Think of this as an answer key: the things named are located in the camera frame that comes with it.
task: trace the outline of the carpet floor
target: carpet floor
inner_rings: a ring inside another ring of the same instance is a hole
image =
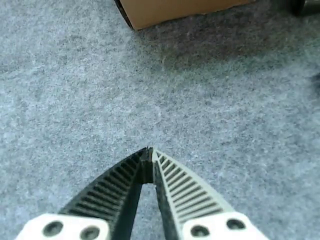
[[[157,147],[271,240],[320,239],[320,16],[269,0],[134,32],[112,0],[1,0],[0,233]],[[133,240],[163,239],[152,185]]]

